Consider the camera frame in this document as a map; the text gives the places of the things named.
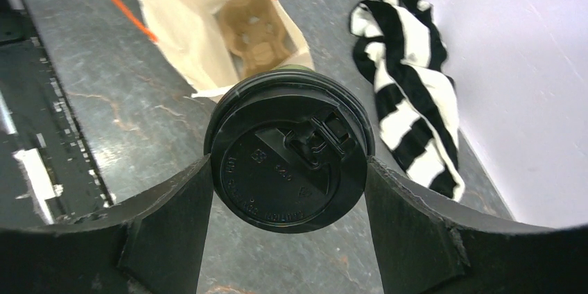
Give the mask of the brown paper takeout bag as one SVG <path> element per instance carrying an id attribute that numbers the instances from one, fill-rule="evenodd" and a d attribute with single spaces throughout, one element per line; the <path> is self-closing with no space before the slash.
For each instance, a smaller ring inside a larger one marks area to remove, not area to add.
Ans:
<path id="1" fill-rule="evenodd" d="M 122 0 L 110 1 L 193 87 L 194 98 L 219 101 L 231 87 L 245 79 L 242 61 L 229 52 L 218 24 L 218 11 L 229 0 L 138 0 L 140 17 Z M 279 0 L 270 1 L 288 32 L 286 46 L 293 51 L 278 67 L 300 64 L 313 69 L 302 31 Z"/>

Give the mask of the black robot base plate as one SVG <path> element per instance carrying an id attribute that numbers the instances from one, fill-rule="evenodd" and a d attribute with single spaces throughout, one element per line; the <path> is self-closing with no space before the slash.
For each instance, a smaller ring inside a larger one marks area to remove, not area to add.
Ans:
<path id="1" fill-rule="evenodd" d="M 1 226 L 70 223 L 113 203 L 33 20 L 1 0 Z"/>

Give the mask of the black plastic cup lid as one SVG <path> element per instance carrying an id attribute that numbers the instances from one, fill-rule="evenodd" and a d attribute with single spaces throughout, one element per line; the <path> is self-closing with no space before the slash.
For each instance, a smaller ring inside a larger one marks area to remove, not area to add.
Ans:
<path id="1" fill-rule="evenodd" d="M 375 153 L 367 112 L 348 89 L 317 72 L 264 72 L 219 100 L 204 152 L 218 197 L 269 232 L 324 228 L 363 195 Z"/>

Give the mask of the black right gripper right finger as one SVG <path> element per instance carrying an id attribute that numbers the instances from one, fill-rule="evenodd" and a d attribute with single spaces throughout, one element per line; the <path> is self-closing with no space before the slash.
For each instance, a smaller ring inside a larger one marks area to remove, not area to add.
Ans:
<path id="1" fill-rule="evenodd" d="M 586 293 L 587 226 L 484 214 L 371 157 L 365 200 L 385 293 Z"/>

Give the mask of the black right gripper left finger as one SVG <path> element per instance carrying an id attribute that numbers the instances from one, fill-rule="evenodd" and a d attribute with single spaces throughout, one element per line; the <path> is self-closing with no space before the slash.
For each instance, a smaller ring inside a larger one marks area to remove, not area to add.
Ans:
<path id="1" fill-rule="evenodd" d="M 1 230 L 2 293 L 195 293 L 214 194 L 203 157 L 71 223 Z"/>

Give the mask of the green paper coffee cup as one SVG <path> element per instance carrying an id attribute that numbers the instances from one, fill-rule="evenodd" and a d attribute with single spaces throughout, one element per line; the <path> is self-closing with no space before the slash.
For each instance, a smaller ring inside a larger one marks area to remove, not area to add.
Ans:
<path id="1" fill-rule="evenodd" d="M 312 68 L 300 65 L 300 64 L 287 64 L 278 68 L 272 69 L 272 72 L 279 73 L 309 73 L 313 72 Z"/>

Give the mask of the brown pulp cup carrier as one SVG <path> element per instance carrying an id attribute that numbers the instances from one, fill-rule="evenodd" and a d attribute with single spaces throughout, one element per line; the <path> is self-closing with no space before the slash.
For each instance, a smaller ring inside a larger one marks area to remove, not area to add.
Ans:
<path id="1" fill-rule="evenodd" d="M 244 78 L 278 67 L 293 54 L 270 0 L 229 0 L 218 11 L 218 24 L 229 52 L 242 61 Z"/>

